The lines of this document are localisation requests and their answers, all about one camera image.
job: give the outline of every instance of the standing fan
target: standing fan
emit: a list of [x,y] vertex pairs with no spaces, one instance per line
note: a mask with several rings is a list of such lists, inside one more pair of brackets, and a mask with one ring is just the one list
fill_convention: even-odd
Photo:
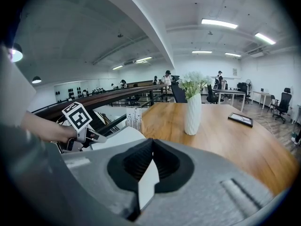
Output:
[[249,95],[250,95],[250,91],[251,91],[251,88],[252,88],[252,81],[250,79],[247,79],[246,80],[246,84],[247,84],[247,86],[249,88]]

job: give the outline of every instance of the black and white marker cube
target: black and white marker cube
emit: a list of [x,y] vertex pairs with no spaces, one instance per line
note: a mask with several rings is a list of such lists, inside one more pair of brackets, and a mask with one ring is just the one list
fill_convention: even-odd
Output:
[[78,102],[69,105],[62,112],[78,133],[92,121],[84,106]]

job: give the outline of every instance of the wooden handrail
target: wooden handrail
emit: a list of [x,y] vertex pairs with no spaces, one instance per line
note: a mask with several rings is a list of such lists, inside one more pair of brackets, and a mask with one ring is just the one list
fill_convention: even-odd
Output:
[[76,100],[65,102],[63,104],[58,104],[48,109],[45,109],[43,111],[39,111],[36,113],[36,115],[47,120],[56,121],[59,117],[63,115],[62,110],[67,106],[71,105],[72,103],[74,103],[75,101],[83,104],[85,109],[89,111],[98,108],[100,106],[107,105],[109,103],[134,96],[138,93],[160,89],[163,87],[166,87],[166,85],[151,85],[151,86],[115,90],[111,92],[97,94],[94,96],[79,98]]

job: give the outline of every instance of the white shirt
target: white shirt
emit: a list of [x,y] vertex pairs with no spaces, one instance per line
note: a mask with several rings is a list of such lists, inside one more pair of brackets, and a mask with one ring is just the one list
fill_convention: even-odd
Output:
[[161,79],[162,84],[171,85],[171,78],[170,75],[166,77],[165,75]]

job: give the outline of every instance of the picture frame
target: picture frame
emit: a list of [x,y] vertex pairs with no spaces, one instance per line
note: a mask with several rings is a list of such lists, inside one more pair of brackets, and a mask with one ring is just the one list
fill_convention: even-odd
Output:
[[253,127],[253,119],[244,115],[231,113],[231,115],[228,116],[229,120],[236,121],[238,123],[244,124],[248,127]]

